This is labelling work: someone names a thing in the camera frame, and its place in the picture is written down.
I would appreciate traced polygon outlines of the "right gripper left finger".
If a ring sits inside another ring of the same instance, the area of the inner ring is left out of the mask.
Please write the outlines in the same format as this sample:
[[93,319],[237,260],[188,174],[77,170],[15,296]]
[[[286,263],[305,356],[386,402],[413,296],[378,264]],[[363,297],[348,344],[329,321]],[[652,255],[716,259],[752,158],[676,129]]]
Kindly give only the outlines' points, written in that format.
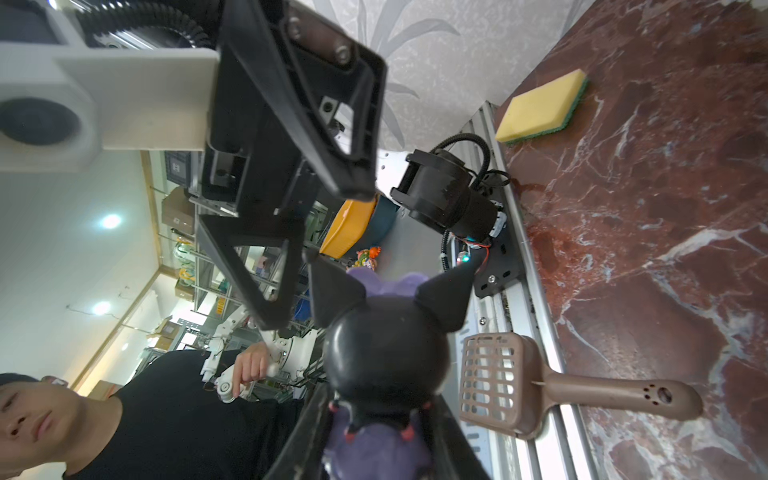
[[329,408],[332,401],[333,389],[328,383],[316,388],[264,480],[329,478],[323,465],[323,452],[333,425],[333,413]]

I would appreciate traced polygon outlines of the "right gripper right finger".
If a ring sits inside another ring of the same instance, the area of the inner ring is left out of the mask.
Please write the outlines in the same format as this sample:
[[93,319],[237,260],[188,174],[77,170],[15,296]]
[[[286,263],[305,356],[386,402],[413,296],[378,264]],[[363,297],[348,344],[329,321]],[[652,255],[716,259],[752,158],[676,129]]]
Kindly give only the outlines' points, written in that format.
[[431,479],[489,479],[442,396],[422,408],[422,428],[432,456]]

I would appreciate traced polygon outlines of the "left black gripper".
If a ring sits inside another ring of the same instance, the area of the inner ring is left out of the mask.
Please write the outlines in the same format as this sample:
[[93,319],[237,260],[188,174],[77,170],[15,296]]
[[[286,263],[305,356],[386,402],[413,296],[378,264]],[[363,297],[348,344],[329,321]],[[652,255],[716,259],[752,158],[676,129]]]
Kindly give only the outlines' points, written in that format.
[[[218,47],[201,192],[235,213],[200,216],[196,240],[257,326],[280,330],[297,292],[315,172],[338,197],[376,193],[387,65],[298,1],[227,2]],[[321,117],[325,97],[353,111],[347,150]]]

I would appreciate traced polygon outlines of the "black Kuromi figure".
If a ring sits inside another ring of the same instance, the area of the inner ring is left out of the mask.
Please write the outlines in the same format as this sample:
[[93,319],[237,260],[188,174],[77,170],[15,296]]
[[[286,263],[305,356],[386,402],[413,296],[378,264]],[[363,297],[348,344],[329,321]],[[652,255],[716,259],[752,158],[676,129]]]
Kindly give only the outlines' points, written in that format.
[[387,282],[370,269],[345,271],[315,249],[303,257],[333,389],[326,473],[431,479],[422,408],[441,396],[451,368],[448,337],[465,323],[478,262]]

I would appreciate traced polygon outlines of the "person's hand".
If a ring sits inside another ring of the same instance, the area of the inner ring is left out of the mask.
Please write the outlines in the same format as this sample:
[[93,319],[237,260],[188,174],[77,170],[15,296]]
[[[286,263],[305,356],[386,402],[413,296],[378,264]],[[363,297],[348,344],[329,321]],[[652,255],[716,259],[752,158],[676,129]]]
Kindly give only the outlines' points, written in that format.
[[271,364],[271,355],[264,342],[252,344],[239,353],[233,364],[233,396],[238,397],[240,395],[242,385],[249,385],[251,382],[260,381],[267,377]]

